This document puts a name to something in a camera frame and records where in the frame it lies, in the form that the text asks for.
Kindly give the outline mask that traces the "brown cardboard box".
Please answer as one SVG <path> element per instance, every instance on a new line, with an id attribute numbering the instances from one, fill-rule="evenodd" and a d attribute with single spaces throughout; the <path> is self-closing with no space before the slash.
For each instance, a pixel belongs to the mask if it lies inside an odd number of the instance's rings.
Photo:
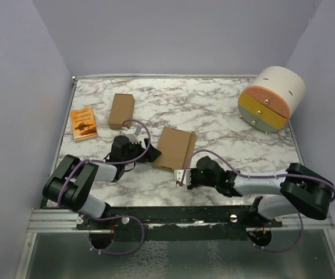
<path id="1" fill-rule="evenodd" d="M 157 150 L 161 155 L 152 163 L 156 169 L 174 171 L 184 169 L 193 154 L 196 133 L 164 127 Z"/>

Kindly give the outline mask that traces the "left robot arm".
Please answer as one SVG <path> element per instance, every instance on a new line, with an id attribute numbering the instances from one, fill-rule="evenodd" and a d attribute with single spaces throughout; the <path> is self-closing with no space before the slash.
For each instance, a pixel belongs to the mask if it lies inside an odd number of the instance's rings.
<path id="1" fill-rule="evenodd" d="M 152 163 L 161 156 L 162 152 L 148 138 L 144 143 L 145 148 L 140 141 L 133 143 L 129 137 L 119 135 L 113 139 L 111 152 L 103 161 L 66 155 L 45 183 L 43 197 L 72 212 L 86 214 L 99 230 L 106 228 L 111 206 L 90 194 L 92 185 L 95 181 L 117 182 L 127 171 L 126 165 Z"/>

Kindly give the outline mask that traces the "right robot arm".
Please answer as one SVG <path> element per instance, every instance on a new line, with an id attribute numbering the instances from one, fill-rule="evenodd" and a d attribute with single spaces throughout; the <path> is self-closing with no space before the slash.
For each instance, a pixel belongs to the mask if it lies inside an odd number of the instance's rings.
<path id="1" fill-rule="evenodd" d="M 335 187 L 326 178 L 309 168 L 291 163 L 273 173 L 247 174 L 224 170 L 206 156 L 196 167 L 187 169 L 180 179 L 188 189 L 212 187 L 226 197 L 257 195 L 248 219 L 254 227 L 262 227 L 275 217 L 300 213 L 310 219 L 325 220 Z"/>

